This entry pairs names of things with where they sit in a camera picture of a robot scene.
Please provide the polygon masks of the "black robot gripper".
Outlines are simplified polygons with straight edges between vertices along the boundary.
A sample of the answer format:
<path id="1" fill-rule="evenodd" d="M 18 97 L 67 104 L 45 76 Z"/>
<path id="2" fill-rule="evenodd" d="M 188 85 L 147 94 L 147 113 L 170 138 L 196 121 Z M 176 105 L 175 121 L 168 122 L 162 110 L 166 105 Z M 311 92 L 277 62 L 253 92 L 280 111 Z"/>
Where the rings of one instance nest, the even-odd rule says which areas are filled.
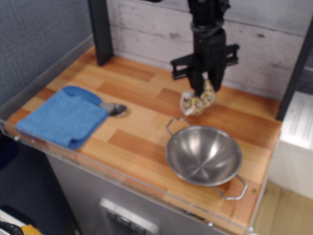
<path id="1" fill-rule="evenodd" d="M 238 44 L 226 44 L 226 33 L 223 29 L 219 29 L 210 36 L 194 32 L 194 52 L 171 61 L 173 78 L 181 79 L 188 75 L 195 96 L 200 97 L 204 91 L 204 79 L 201 71 L 206 71 L 214 90 L 218 91 L 222 85 L 226 67 L 238 63 L 239 48 Z M 191 69 L 200 69 L 201 71 L 192 71 Z"/>

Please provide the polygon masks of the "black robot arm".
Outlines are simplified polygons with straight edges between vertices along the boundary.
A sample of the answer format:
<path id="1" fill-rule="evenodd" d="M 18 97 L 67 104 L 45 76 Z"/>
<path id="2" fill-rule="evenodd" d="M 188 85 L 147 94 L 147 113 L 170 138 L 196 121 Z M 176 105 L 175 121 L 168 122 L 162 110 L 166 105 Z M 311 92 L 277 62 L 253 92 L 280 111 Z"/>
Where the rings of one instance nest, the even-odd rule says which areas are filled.
<path id="1" fill-rule="evenodd" d="M 192 54 L 171 61 L 173 79 L 189 79 L 195 96 L 204 93 L 204 77 L 218 91 L 227 66 L 238 63 L 238 44 L 226 45 L 226 33 L 223 29 L 224 13 L 230 7 L 227 0 L 190 0 L 193 31 Z"/>

